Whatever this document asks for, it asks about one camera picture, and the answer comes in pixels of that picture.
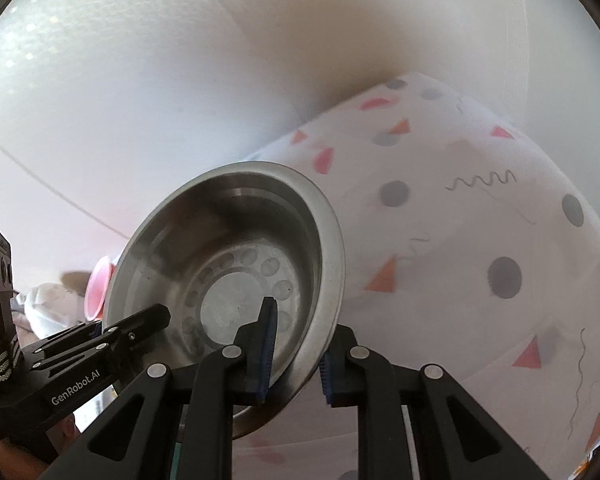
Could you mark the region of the left hand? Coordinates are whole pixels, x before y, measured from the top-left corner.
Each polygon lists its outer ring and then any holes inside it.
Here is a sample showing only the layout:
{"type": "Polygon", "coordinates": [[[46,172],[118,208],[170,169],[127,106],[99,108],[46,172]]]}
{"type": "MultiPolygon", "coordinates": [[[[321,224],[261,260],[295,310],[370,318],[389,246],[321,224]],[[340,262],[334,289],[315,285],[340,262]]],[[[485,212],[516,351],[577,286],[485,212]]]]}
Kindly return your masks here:
{"type": "MultiPolygon", "coordinates": [[[[76,416],[67,416],[54,426],[52,435],[56,437],[60,454],[66,452],[81,435],[76,426],[76,416]]],[[[38,479],[48,465],[39,458],[17,448],[7,440],[0,442],[0,479],[38,479]]]]}

